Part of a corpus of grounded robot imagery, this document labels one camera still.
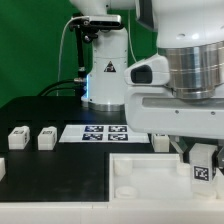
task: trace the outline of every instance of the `white cube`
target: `white cube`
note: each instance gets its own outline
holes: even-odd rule
[[[39,150],[53,150],[57,142],[57,128],[43,128],[38,136]]]
[[[9,149],[24,149],[30,140],[30,129],[27,126],[16,127],[8,136]]]
[[[151,142],[155,152],[169,152],[170,139],[168,135],[152,134]]]
[[[215,168],[216,145],[196,143],[190,151],[191,179],[193,184],[211,184]]]

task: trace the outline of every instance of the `green screen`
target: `green screen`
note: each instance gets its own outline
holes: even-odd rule
[[[58,55],[64,25],[78,12],[69,0],[0,0],[0,106],[20,96],[35,96],[57,81]],[[128,12],[122,16],[127,28]],[[141,27],[131,11],[131,37],[137,60],[156,52],[156,34]],[[84,45],[91,70],[91,44]],[[129,51],[129,65],[133,63]],[[61,79],[77,76],[75,33],[66,32]]]

